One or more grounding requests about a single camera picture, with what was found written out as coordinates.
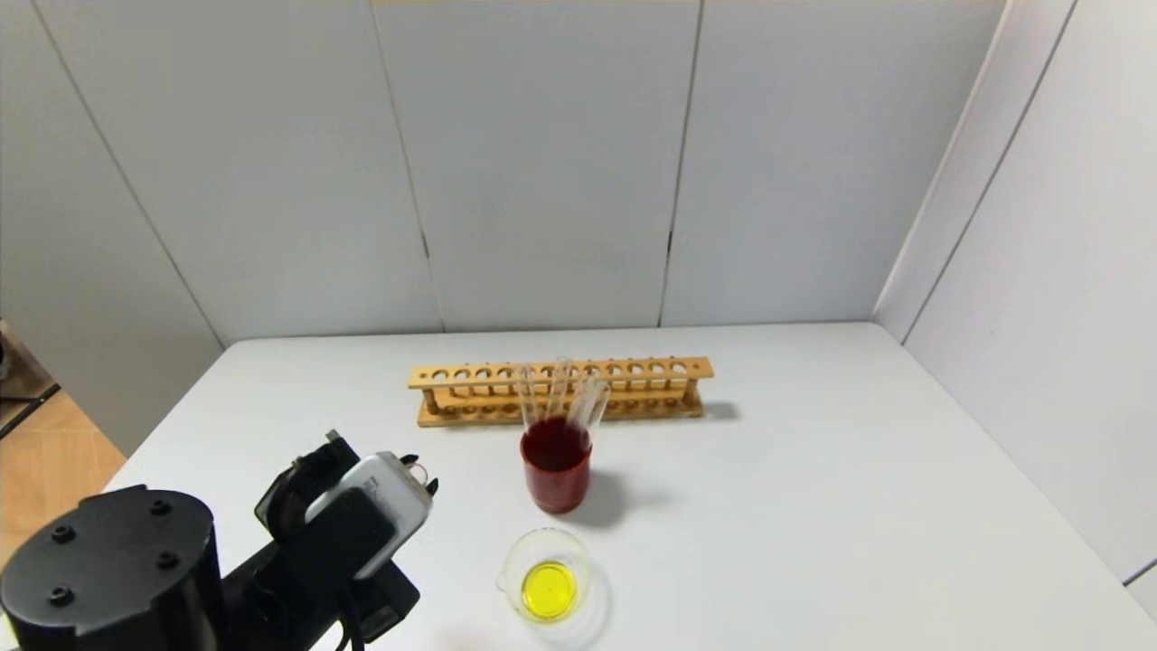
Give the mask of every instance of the wooden floor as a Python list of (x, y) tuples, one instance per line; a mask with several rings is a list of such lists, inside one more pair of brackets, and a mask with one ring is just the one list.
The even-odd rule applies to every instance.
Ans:
[(0, 441), (0, 568), (28, 537), (101, 493), (124, 463), (62, 391)]

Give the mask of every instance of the black cable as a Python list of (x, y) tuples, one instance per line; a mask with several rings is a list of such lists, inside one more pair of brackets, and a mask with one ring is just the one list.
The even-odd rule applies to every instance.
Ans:
[(366, 651), (366, 639), (361, 634), (361, 615), (349, 587), (341, 591), (338, 598), (338, 612), (341, 613), (341, 628), (349, 636), (351, 651)]
[(349, 631), (346, 630), (346, 624), (342, 623), (341, 624), (341, 642), (338, 644), (338, 648), (334, 649), (333, 651), (345, 651), (346, 644), (349, 644)]

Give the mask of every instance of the white table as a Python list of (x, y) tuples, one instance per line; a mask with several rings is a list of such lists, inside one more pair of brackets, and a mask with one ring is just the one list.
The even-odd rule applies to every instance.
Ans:
[[(717, 373), (705, 420), (604, 424), (587, 502), (560, 519), (526, 494), (518, 428), (420, 430), (406, 390), (419, 364), (558, 355), (709, 356)], [(252, 516), (265, 488), (330, 429), (441, 479), (396, 557), (421, 601), (378, 649), (535, 648), (494, 578), (544, 526), (610, 577), (598, 649), (1157, 649), (1113, 575), (876, 325), (245, 342), (110, 488), (200, 497), (228, 570), (268, 540)]]

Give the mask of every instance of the wall seam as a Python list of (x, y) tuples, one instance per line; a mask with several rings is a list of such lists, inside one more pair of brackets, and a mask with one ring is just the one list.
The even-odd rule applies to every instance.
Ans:
[(1073, 12), (1077, 7), (1079, 0), (1073, 0), (1073, 5), (1069, 6), (1069, 12), (1064, 15), (1064, 22), (1061, 23), (1061, 29), (1056, 34), (1056, 40), (1053, 42), (1053, 47), (1048, 51), (1048, 58), (1045, 59), (1045, 66), (1040, 71), (1040, 75), (1037, 77), (1037, 83), (1032, 87), (1032, 93), (1029, 94), (1029, 101), (1025, 102), (1024, 109), (1020, 111), (1020, 117), (1016, 120), (1016, 126), (1012, 127), (1012, 134), (1009, 136), (1008, 142), (1004, 143), (1004, 150), (1001, 151), (1001, 157), (996, 161), (996, 167), (993, 168), (993, 172), (988, 176), (988, 180), (985, 183), (985, 188), (981, 190), (980, 197), (977, 199), (977, 204), (972, 207), (972, 213), (968, 214), (968, 220), (964, 223), (964, 228), (960, 230), (960, 236), (957, 237), (956, 243), (952, 244), (952, 250), (949, 251), (948, 257), (944, 259), (944, 264), (941, 266), (939, 273), (936, 274), (936, 280), (933, 282), (931, 288), (928, 290), (928, 295), (924, 296), (923, 302), (920, 303), (920, 309), (916, 310), (915, 318), (912, 319), (912, 324), (908, 325), (908, 332), (905, 333), (904, 339), (900, 340), (900, 346), (908, 343), (908, 338), (916, 330), (916, 324), (920, 323), (920, 317), (923, 316), (924, 309), (928, 306), (929, 301), (936, 294), (936, 289), (939, 287), (941, 280), (944, 279), (944, 273), (948, 267), (952, 264), (952, 258), (956, 257), (956, 251), (960, 247), (960, 242), (968, 235), (968, 229), (972, 227), (973, 220), (977, 219), (977, 213), (980, 212), (980, 206), (985, 202), (985, 198), (988, 195), (988, 190), (992, 188), (993, 182), (996, 179), (996, 175), (1000, 173), (1001, 168), (1004, 165), (1004, 160), (1008, 157), (1009, 150), (1012, 148), (1012, 142), (1016, 141), (1016, 136), (1020, 133), (1020, 126), (1024, 124), (1024, 118), (1029, 114), (1029, 110), (1032, 108), (1032, 103), (1037, 99), (1037, 91), (1040, 90), (1040, 84), (1045, 81), (1045, 76), (1048, 74), (1049, 66), (1053, 65), (1053, 57), (1056, 56), (1056, 50), (1061, 45), (1061, 40), (1064, 38), (1064, 31), (1069, 28), (1069, 20), (1073, 17)]
[(671, 224), (666, 230), (666, 259), (663, 265), (663, 284), (658, 295), (658, 319), (656, 328), (663, 327), (663, 310), (666, 309), (666, 282), (671, 275), (671, 249), (675, 247), (675, 220), (679, 213), (679, 187), (683, 183), (683, 160), (687, 151), (687, 131), (691, 126), (691, 97), (695, 91), (695, 72), (699, 68), (699, 39), (703, 31), (703, 10), (707, 0), (699, 0), (699, 16), (695, 20), (695, 43), (691, 51), (691, 77), (687, 81), (687, 105), (683, 112), (683, 138), (679, 141), (679, 162), (675, 171), (675, 198), (671, 201)]
[(72, 68), (69, 68), (68, 62), (65, 61), (64, 52), (60, 50), (60, 45), (57, 43), (56, 36), (52, 35), (52, 30), (49, 29), (49, 21), (44, 19), (44, 14), (40, 12), (39, 3), (37, 2), (37, 0), (29, 0), (29, 1), (32, 5), (32, 10), (36, 13), (36, 20), (39, 21), (40, 23), (40, 29), (44, 30), (45, 36), (47, 36), (49, 38), (49, 44), (52, 45), (52, 51), (56, 52), (57, 54), (57, 60), (60, 62), (60, 67), (64, 68), (65, 71), (65, 76), (68, 77), (68, 83), (72, 86), (73, 93), (76, 94), (76, 98), (80, 99), (80, 104), (84, 109), (84, 114), (88, 116), (88, 120), (93, 125), (93, 128), (96, 131), (97, 138), (101, 139), (101, 143), (104, 146), (105, 153), (109, 154), (109, 158), (112, 161), (113, 167), (117, 169), (117, 173), (120, 176), (120, 180), (125, 184), (125, 188), (128, 190), (128, 195), (132, 197), (133, 204), (135, 204), (137, 209), (140, 210), (140, 214), (143, 217), (145, 223), (148, 225), (149, 231), (153, 232), (153, 237), (156, 238), (157, 245), (160, 245), (161, 250), (164, 252), (164, 257), (169, 260), (169, 264), (172, 265), (172, 269), (177, 274), (177, 279), (180, 280), (180, 284), (185, 288), (185, 291), (189, 294), (189, 299), (193, 301), (193, 305), (197, 308), (197, 312), (200, 313), (201, 318), (205, 320), (205, 327), (209, 330), (209, 333), (213, 334), (213, 339), (216, 340), (218, 346), (223, 352), (226, 349), (224, 343), (221, 341), (221, 336), (218, 334), (216, 328), (213, 327), (213, 321), (209, 320), (208, 315), (205, 313), (205, 308), (202, 308), (200, 301), (197, 299), (197, 294), (194, 294), (192, 287), (189, 286), (189, 280), (185, 278), (185, 274), (180, 272), (180, 267), (177, 266), (177, 260), (174, 259), (172, 253), (169, 251), (169, 246), (167, 246), (164, 244), (164, 239), (161, 238), (161, 232), (156, 229), (156, 225), (153, 223), (153, 219), (149, 216), (148, 210), (145, 209), (145, 204), (141, 202), (140, 197), (137, 194), (137, 188), (133, 187), (133, 184), (128, 180), (128, 175), (125, 173), (125, 168), (120, 165), (120, 160), (117, 158), (117, 154), (113, 153), (112, 145), (109, 142), (109, 139), (104, 135), (104, 131), (101, 128), (101, 125), (96, 121), (96, 114), (93, 112), (91, 106), (89, 106), (88, 99), (84, 98), (84, 94), (81, 93), (80, 83), (78, 83), (76, 77), (73, 76)]
[(378, 24), (377, 9), (371, 0), (366, 0), (370, 21), (374, 23), (374, 40), (377, 43), (377, 56), (382, 60), (382, 74), (385, 76), (385, 91), (390, 95), (390, 111), (393, 113), (393, 128), (398, 133), (398, 145), (401, 147), (401, 162), (406, 167), (406, 183), (410, 185), (410, 201), (414, 206), (414, 220), (418, 222), (418, 236), (421, 238), (422, 252), (426, 254), (426, 271), (430, 276), (430, 288), (434, 289), (434, 302), (437, 305), (439, 321), (445, 333), (445, 311), (442, 309), (442, 295), (437, 290), (437, 279), (434, 276), (434, 262), (430, 259), (430, 244), (422, 224), (422, 213), (418, 207), (418, 187), (414, 185), (414, 172), (410, 167), (410, 153), (406, 150), (406, 136), (401, 133), (401, 116), (398, 114), (398, 102), (393, 95), (393, 82), (390, 79), (390, 66), (385, 61), (385, 44), (382, 43), (382, 25)]

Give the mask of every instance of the yellow liquid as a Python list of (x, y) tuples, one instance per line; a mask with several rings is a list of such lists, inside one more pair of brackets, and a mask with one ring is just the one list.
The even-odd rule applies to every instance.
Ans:
[(566, 615), (578, 597), (575, 576), (555, 561), (539, 563), (522, 582), (522, 602), (535, 616), (557, 620)]

